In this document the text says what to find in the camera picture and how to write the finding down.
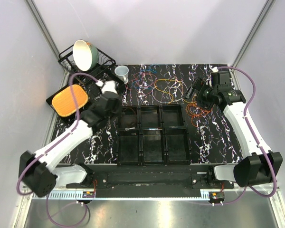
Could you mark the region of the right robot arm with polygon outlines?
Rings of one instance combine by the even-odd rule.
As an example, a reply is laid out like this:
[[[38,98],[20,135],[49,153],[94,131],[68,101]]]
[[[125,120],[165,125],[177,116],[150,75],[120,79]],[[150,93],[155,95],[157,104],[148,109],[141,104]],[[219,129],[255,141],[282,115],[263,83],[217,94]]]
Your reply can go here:
[[[206,183],[217,188],[223,181],[235,182],[240,187],[276,184],[281,167],[281,153],[273,152],[256,128],[240,90],[233,88],[228,71],[212,72],[211,80],[197,77],[183,96],[195,97],[197,106],[210,111],[216,105],[231,124],[239,141],[243,159],[237,164],[217,165],[206,176]]]

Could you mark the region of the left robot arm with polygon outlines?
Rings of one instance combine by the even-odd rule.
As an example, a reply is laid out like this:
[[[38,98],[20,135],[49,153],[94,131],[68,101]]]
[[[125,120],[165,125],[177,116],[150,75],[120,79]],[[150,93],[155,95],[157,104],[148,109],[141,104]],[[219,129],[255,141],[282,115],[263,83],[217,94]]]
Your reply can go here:
[[[77,183],[88,188],[93,183],[94,172],[82,163],[59,167],[60,161],[73,149],[104,128],[109,120],[121,111],[122,101],[115,92],[104,92],[94,104],[84,110],[64,133],[37,150],[24,152],[19,162],[19,181],[23,182],[39,198],[54,188]]]

